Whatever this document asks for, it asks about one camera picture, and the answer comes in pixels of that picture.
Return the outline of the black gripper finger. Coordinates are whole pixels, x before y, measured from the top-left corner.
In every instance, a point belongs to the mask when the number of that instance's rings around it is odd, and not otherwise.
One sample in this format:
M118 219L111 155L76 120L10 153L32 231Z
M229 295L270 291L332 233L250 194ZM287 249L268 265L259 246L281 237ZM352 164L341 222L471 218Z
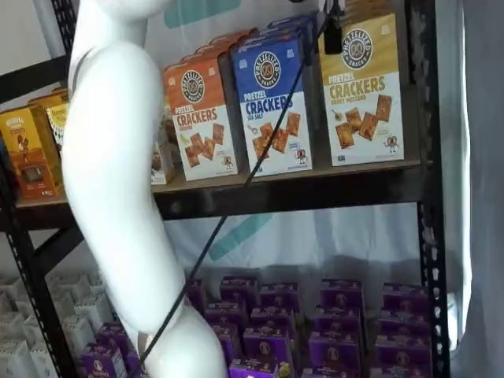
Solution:
M327 55L339 55L343 50L343 30L336 18L328 18L324 30L324 52Z

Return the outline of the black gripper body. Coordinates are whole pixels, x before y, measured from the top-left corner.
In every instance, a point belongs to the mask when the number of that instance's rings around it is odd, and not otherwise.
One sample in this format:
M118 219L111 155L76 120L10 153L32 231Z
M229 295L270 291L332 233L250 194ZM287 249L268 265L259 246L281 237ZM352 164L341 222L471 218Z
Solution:
M347 10L347 0L321 0L321 12L329 17L342 17Z

